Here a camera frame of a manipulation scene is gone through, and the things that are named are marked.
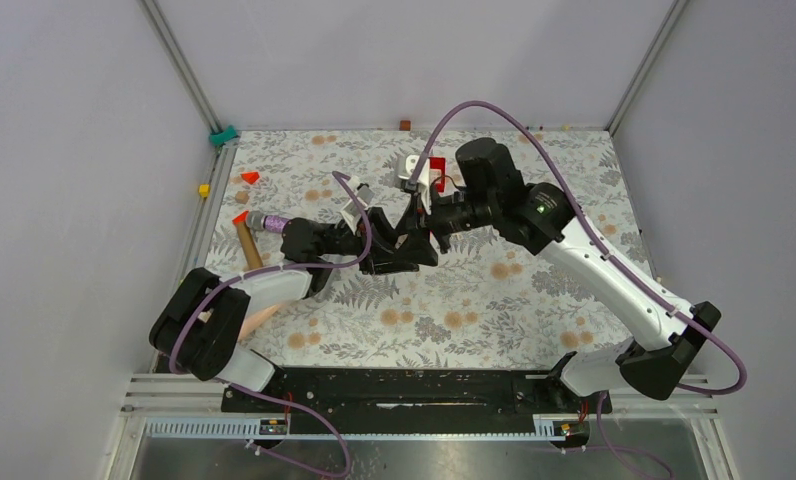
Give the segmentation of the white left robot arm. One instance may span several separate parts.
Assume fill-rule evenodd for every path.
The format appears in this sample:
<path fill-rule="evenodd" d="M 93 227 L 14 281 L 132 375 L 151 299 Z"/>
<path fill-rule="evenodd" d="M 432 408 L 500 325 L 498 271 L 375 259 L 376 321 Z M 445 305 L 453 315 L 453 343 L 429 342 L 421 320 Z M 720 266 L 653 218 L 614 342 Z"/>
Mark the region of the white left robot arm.
<path fill-rule="evenodd" d="M 149 333 L 151 346 L 168 357 L 172 372 L 244 387 L 246 398 L 262 411 L 281 404 L 285 387 L 275 377 L 274 363 L 240 346 L 247 316 L 319 293 L 341 267 L 332 257 L 349 257 L 367 275 L 414 272 L 438 262 L 427 231 L 398 232 L 378 207 L 351 222 L 294 218 L 281 237 L 285 261 L 278 266 L 227 280 L 204 267 L 191 270 Z"/>

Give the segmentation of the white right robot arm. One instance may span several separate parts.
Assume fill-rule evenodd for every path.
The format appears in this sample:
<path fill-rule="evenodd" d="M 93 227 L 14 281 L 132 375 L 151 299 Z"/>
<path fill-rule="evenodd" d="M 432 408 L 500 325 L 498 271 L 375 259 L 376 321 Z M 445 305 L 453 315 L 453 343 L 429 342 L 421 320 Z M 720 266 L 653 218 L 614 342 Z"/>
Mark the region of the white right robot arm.
<path fill-rule="evenodd" d="M 396 164 L 397 183 L 410 193 L 398 231 L 409 241 L 435 238 L 446 252 L 457 232 L 492 227 L 503 239 L 565 270 L 623 322 L 628 339 L 573 353 L 553 369 L 549 402 L 571 412 L 588 395 L 628 386 L 666 400 L 721 319 L 709 302 L 692 304 L 665 290 L 603 239 L 561 183 L 527 183 L 510 151 L 492 138 L 471 140 L 455 155 L 463 186 L 442 196 L 428 159 Z"/>

